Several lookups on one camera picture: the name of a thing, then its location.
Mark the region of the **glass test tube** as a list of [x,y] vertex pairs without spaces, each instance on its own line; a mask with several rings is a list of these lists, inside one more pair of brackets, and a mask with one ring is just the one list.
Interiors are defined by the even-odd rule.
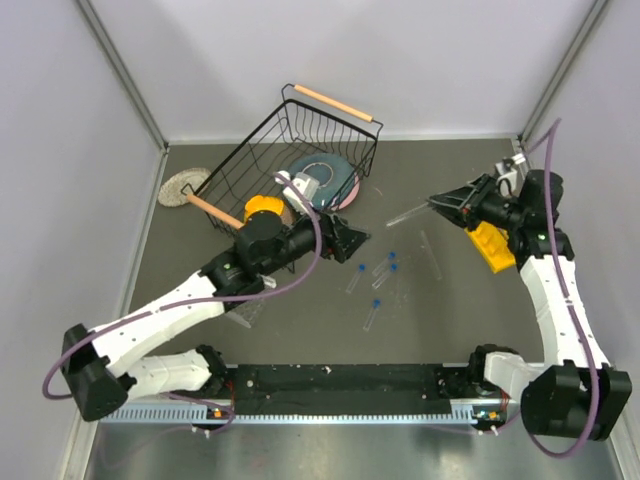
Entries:
[[430,205],[428,203],[422,203],[402,214],[397,215],[396,217],[388,220],[385,223],[385,228],[386,229],[391,229],[394,228],[398,225],[400,225],[401,223],[410,220],[414,217],[417,217],[419,215],[422,215],[426,212],[428,212],[430,210]]
[[439,267],[439,263],[436,259],[435,253],[433,251],[432,245],[429,241],[429,238],[424,230],[420,231],[420,238],[422,242],[422,247],[424,249],[425,255],[428,258],[431,271],[434,275],[436,281],[440,281],[442,279],[441,269]]

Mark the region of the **yellow test tube rack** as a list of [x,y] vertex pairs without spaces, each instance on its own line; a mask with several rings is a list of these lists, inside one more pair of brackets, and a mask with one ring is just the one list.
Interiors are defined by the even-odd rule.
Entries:
[[492,273],[498,274],[516,265],[516,259],[508,247],[508,235],[487,222],[481,222],[474,230],[465,233],[479,251]]

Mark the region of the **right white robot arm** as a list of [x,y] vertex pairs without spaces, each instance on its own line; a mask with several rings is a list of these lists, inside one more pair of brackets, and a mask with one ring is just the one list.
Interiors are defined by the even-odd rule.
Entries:
[[469,233],[488,225],[513,255],[534,306],[543,364],[529,365],[507,347],[482,345],[466,374],[469,388],[487,396],[500,388],[520,404],[534,436],[606,440],[632,393],[625,371],[612,367],[591,331],[575,279],[575,254],[557,228],[563,178],[536,169],[515,196],[483,174],[428,198],[429,207]]

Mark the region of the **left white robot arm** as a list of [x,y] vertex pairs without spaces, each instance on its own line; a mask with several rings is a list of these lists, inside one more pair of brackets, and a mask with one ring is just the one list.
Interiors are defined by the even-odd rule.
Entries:
[[159,394],[220,394],[227,367],[213,347],[167,356],[154,350],[204,321],[278,294],[268,276],[306,254],[343,263],[369,237],[335,214],[302,216],[287,226],[274,213],[256,213],[230,248],[165,295],[118,321],[68,329],[60,371],[81,417],[101,420],[130,400]]

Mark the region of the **pink plate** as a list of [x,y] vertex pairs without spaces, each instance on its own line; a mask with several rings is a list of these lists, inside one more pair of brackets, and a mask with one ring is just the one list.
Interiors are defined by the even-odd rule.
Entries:
[[354,202],[360,190],[360,177],[355,175],[353,178],[353,185],[346,187],[344,191],[340,192],[334,199],[322,200],[320,206],[324,210],[331,212],[338,212],[344,210],[351,203]]

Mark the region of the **blue ceramic plate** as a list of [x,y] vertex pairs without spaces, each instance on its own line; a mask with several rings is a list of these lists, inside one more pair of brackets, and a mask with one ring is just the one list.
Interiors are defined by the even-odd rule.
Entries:
[[329,153],[316,153],[295,160],[288,172],[306,173],[319,181],[319,189],[312,200],[316,210],[324,210],[322,200],[331,201],[346,187],[353,185],[353,178],[357,175],[355,168],[344,157]]

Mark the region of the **yellow and brown bowl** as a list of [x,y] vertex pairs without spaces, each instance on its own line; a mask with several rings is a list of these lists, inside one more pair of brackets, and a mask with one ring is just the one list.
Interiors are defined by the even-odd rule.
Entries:
[[287,204],[278,197],[255,195],[244,206],[244,222],[255,213],[268,211],[279,216],[282,223],[291,226],[294,223],[294,215]]

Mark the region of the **clear acrylic tube rack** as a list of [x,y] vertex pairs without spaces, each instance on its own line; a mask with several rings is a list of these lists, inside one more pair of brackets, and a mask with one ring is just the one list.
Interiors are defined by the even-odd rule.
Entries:
[[[261,276],[262,280],[255,280],[252,283],[242,286],[231,296],[247,296],[262,294],[265,291],[273,290],[277,287],[277,281],[270,276]],[[225,302],[226,316],[243,327],[251,329],[264,309],[266,299],[260,297],[249,301]]]

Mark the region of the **woven round coaster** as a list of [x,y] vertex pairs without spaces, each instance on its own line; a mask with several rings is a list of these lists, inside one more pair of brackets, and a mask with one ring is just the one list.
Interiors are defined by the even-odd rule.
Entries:
[[158,203],[169,208],[186,205],[187,196],[204,185],[210,175],[211,171],[206,168],[189,168],[174,174],[161,185]]

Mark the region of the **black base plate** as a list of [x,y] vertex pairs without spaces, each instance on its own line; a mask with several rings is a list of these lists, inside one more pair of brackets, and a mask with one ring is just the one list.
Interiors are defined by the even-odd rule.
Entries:
[[467,366],[443,364],[240,364],[197,391],[176,395],[221,403],[241,415],[448,414],[453,400],[500,411],[519,403],[471,381]]

